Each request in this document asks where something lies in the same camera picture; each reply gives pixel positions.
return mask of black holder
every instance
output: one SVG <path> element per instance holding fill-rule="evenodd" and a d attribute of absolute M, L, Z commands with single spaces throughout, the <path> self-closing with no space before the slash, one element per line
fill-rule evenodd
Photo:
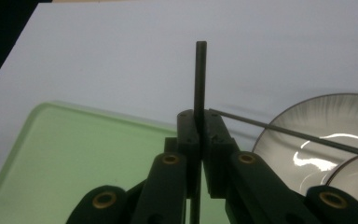
<path fill-rule="evenodd" d="M 80 201 L 67 224 L 200 223 L 203 162 L 211 198 L 226 199 L 230 223 L 358 223 L 358 201 L 342 190 L 313 187 L 299 195 L 256 154 L 240 151 L 223 119 L 204 110 L 206 42 L 197 42 L 194 111 L 177 116 L 177 137 L 166 138 L 146 181 L 125 192 L 103 186 Z"/>

